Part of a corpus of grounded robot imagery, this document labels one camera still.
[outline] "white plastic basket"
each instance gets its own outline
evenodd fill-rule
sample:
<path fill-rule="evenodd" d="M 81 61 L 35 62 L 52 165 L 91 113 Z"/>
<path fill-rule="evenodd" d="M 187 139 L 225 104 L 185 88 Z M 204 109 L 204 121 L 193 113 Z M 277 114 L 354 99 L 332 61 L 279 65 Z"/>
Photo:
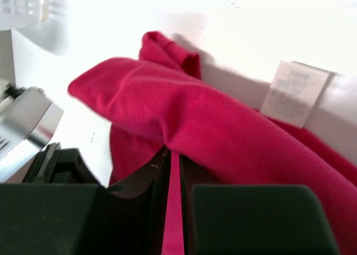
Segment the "white plastic basket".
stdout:
<path fill-rule="evenodd" d="M 44 0 L 0 0 L 0 30 L 40 23 L 43 5 Z"/>

